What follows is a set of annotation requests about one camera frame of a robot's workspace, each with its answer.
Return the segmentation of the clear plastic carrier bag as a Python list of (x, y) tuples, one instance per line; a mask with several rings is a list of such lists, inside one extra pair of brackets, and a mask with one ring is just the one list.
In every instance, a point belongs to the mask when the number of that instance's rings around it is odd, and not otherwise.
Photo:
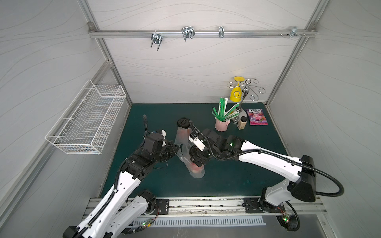
[(179, 146), (177, 157), (185, 164), (186, 168), (189, 171), (190, 164), (192, 162), (190, 156), (190, 149), (193, 146), (193, 144), (189, 141), (189, 139), (180, 141), (176, 137), (175, 145)]

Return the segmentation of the red paper cup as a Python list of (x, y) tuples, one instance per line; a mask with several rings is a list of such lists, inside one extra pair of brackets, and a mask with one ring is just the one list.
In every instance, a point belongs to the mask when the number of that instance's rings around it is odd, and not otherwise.
[(190, 174), (196, 178), (196, 179), (200, 179), (204, 176), (205, 174), (205, 170), (204, 170), (204, 165), (202, 165), (201, 167), (199, 167), (197, 164), (191, 162), (190, 164), (190, 168), (189, 168), (189, 172)]
[(177, 121), (177, 139), (182, 140), (188, 140), (188, 137), (191, 133), (191, 124), (190, 120), (187, 118), (180, 118)]

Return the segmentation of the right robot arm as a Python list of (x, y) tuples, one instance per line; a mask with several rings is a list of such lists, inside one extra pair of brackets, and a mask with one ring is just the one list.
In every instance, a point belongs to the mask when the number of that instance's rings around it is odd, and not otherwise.
[[(233, 135), (224, 138), (209, 129), (191, 133), (189, 142), (192, 143), (190, 158), (198, 166), (205, 165), (210, 159), (237, 160), (284, 177), (282, 182), (264, 188), (259, 200), (261, 206), (278, 206), (291, 199), (312, 203), (316, 196), (339, 197), (344, 194), (344, 186), (333, 176), (315, 168), (313, 158), (307, 155), (301, 158), (282, 155)], [(317, 175), (331, 180), (338, 191), (317, 191)]]

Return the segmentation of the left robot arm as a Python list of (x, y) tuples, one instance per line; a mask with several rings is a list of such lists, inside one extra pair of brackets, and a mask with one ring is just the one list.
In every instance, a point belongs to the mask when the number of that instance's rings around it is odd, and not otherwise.
[(64, 238), (116, 238), (137, 217), (152, 212), (156, 196), (143, 191), (132, 202), (122, 207), (131, 193), (159, 162), (173, 158), (179, 147), (166, 139), (164, 130), (145, 136), (144, 142), (125, 159), (118, 169), (113, 186), (96, 208), (77, 226), (69, 226)]

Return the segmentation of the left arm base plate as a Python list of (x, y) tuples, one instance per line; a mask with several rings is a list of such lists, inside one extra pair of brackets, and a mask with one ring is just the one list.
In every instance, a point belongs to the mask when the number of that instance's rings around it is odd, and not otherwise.
[(147, 200), (148, 207), (144, 215), (168, 215), (169, 202), (169, 199)]

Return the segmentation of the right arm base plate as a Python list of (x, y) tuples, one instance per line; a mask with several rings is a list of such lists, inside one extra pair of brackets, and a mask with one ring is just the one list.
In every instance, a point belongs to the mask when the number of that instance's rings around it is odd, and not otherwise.
[(245, 213), (248, 214), (260, 214), (260, 213), (279, 213), (285, 212), (283, 204), (279, 206), (273, 205), (261, 205), (259, 203), (259, 197), (244, 197), (242, 207), (245, 209)]

